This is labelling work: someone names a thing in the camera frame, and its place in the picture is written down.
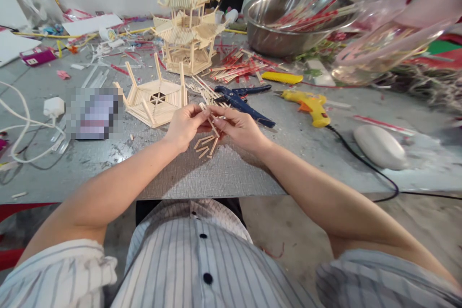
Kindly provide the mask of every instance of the gray workbench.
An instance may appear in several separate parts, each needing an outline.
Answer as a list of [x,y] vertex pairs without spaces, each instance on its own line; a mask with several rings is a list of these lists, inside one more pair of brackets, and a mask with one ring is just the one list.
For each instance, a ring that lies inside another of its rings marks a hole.
[[[143,55],[147,65],[154,65],[150,52]],[[70,88],[80,88],[91,67],[82,71],[71,69],[72,63],[88,62],[88,49],[78,55],[68,52],[60,60],[40,67],[29,68],[16,60],[0,68],[0,79],[13,84],[26,96],[32,119],[46,121],[43,116],[43,102],[53,96],[66,98]],[[110,57],[108,61],[123,64],[128,58]],[[56,70],[65,70],[70,80],[62,81]],[[168,80],[179,80],[178,75],[166,73]],[[151,80],[155,68],[134,69],[141,81]],[[118,81],[127,95],[129,78],[111,70],[105,87]],[[235,82],[230,87],[236,88]],[[284,90],[286,86],[273,83],[273,90]],[[412,154],[413,168],[401,172],[384,170],[402,190],[406,191],[458,191],[462,187],[462,152],[460,130],[449,128],[451,116],[431,111],[424,103],[406,95],[389,91],[367,89],[323,89],[307,85],[298,87],[303,91],[323,93],[329,100],[352,105],[351,110],[331,109],[332,124],[348,142],[353,143],[352,130],[362,125],[352,115],[372,117],[397,126],[413,129],[441,141],[427,141],[423,146],[406,147]],[[0,85],[0,97],[17,112],[24,114],[16,93]],[[189,102],[199,103],[200,96],[189,92]],[[262,128],[273,141],[286,147],[309,163],[329,175],[352,186],[361,193],[391,193],[391,187],[351,156],[327,129],[311,126],[308,114],[297,112],[298,105],[278,98],[272,92],[251,95],[249,104],[276,122],[274,129]],[[118,138],[105,141],[72,141],[63,155],[52,153],[33,164],[21,165],[9,172],[0,172],[0,204],[61,202],[80,184],[98,173],[121,162],[149,144],[163,137],[168,125],[150,129],[134,117],[123,114],[123,131]],[[0,128],[23,124],[0,107]],[[31,158],[51,146],[50,138],[55,130],[31,128],[19,148],[29,143],[26,158]],[[20,129],[9,132],[14,140]],[[17,193],[27,195],[16,200]],[[190,148],[181,154],[140,195],[141,199],[155,198],[199,198],[251,195],[284,194],[272,175],[252,155],[236,148],[225,139],[220,143],[212,159],[198,159]]]

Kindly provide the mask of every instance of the blue pliers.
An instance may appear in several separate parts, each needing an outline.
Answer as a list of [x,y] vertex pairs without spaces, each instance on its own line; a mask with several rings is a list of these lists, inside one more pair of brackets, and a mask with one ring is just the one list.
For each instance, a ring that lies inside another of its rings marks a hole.
[[232,107],[236,108],[237,110],[248,113],[252,116],[255,121],[264,125],[268,128],[272,128],[276,125],[275,122],[269,120],[264,115],[258,113],[252,107],[247,104],[247,99],[243,98],[249,94],[258,94],[264,91],[271,89],[271,84],[264,85],[262,87],[255,87],[255,88],[239,88],[239,89],[228,89],[224,86],[216,86],[215,92],[220,93],[223,96],[216,99],[215,102],[218,103],[228,103]]

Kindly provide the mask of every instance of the shirt button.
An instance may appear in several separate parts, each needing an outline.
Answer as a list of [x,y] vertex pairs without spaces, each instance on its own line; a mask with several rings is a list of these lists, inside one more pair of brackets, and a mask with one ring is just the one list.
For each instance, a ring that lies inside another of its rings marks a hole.
[[209,285],[212,284],[213,278],[210,273],[204,273],[204,282]]

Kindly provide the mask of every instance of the shirt sleeve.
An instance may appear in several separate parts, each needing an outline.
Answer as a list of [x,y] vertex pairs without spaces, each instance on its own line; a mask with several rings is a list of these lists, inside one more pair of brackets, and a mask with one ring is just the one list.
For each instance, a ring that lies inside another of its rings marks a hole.
[[316,269],[326,307],[462,307],[462,293],[422,267],[378,251],[350,250]]
[[0,286],[0,308],[102,307],[103,286],[114,284],[117,259],[92,240],[73,240],[35,254]]

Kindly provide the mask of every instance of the hand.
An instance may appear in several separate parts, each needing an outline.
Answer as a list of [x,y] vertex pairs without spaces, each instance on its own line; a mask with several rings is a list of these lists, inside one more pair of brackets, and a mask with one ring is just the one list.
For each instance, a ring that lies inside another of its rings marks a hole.
[[214,105],[207,107],[215,115],[226,117],[226,120],[216,118],[213,123],[228,134],[239,147],[259,156],[272,146],[272,142],[263,135],[249,114]]
[[207,121],[210,113],[209,109],[202,111],[196,104],[180,108],[174,113],[164,140],[174,144],[179,153],[184,153],[196,133],[210,132],[211,126]]

